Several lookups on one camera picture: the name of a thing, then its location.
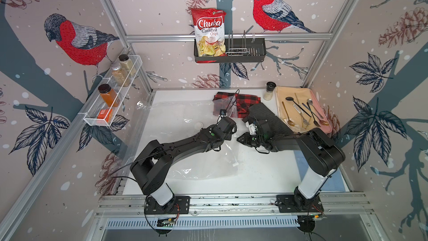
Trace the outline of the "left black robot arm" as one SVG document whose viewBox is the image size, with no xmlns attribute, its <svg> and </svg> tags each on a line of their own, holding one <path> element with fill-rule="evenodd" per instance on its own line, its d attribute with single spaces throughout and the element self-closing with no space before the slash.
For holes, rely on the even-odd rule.
<svg viewBox="0 0 428 241">
<path fill-rule="evenodd" d="M 180 141 L 150 141 L 131 163 L 131 174 L 145 196 L 151 196 L 161 207 L 171 206 L 175 194 L 165 183 L 171 166 L 193 155 L 211 150 L 220 151 L 223 143 L 230 141 L 236 131 L 236 122 L 229 117 L 222 117 L 216 124 Z"/>
</svg>

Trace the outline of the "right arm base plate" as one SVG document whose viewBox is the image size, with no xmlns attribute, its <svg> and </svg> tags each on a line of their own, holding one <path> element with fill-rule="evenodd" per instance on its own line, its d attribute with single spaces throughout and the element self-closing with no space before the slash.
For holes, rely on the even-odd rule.
<svg viewBox="0 0 428 241">
<path fill-rule="evenodd" d="M 319 195 L 311 199 L 301 195 L 277 195 L 274 205 L 279 208 L 280 213 L 324 213 Z"/>
</svg>

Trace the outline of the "dark grey striped shirt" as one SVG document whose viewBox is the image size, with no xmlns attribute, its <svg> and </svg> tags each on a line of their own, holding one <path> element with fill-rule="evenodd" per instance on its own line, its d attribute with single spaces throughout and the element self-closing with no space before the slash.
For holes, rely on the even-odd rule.
<svg viewBox="0 0 428 241">
<path fill-rule="evenodd" d="M 250 106 L 249 113 L 243 119 L 243 122 L 248 125 L 254 124 L 256 126 L 256 134 L 262 135 L 265 140 L 294 134 L 286 123 L 277 117 L 264 103 Z"/>
</svg>

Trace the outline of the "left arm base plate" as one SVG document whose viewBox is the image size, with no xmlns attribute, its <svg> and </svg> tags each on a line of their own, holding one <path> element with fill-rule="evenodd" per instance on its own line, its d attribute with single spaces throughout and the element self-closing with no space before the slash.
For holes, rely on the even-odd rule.
<svg viewBox="0 0 428 241">
<path fill-rule="evenodd" d="M 189 196 L 174 196 L 165 205 L 159 205 L 154 197 L 148 196 L 144 213 L 146 215 L 177 215 L 188 214 L 190 205 Z"/>
</svg>

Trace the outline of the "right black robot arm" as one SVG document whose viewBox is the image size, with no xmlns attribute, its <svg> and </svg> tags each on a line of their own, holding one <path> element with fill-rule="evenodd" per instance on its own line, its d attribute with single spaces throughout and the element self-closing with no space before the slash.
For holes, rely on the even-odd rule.
<svg viewBox="0 0 428 241">
<path fill-rule="evenodd" d="M 306 133 L 286 133 L 272 130 L 266 122 L 248 125 L 249 131 L 237 141 L 254 149 L 260 146 L 267 152 L 285 150 L 301 151 L 308 164 L 308 170 L 301 183 L 294 190 L 293 204 L 299 211 L 310 208 L 326 183 L 346 159 L 343 151 L 335 145 L 321 129 Z"/>
</svg>

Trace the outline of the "clear plastic vacuum bag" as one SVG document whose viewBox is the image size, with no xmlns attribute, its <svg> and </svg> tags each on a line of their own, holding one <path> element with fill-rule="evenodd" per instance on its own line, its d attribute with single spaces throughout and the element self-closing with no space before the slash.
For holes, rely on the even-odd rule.
<svg viewBox="0 0 428 241">
<path fill-rule="evenodd" d="M 225 141 L 221 150 L 197 154 L 174 163 L 167 178 L 171 180 L 209 180 L 232 177 L 238 174 L 239 144 L 238 135 L 246 131 L 245 124 L 237 117 L 234 107 L 227 103 L 221 106 L 227 116 L 237 125 L 232 140 Z M 140 151 L 152 140 L 170 143 L 196 135 L 201 129 L 217 122 L 220 109 L 210 100 L 160 102 L 157 104 L 138 104 L 138 110 L 148 115 L 140 142 Z"/>
</svg>

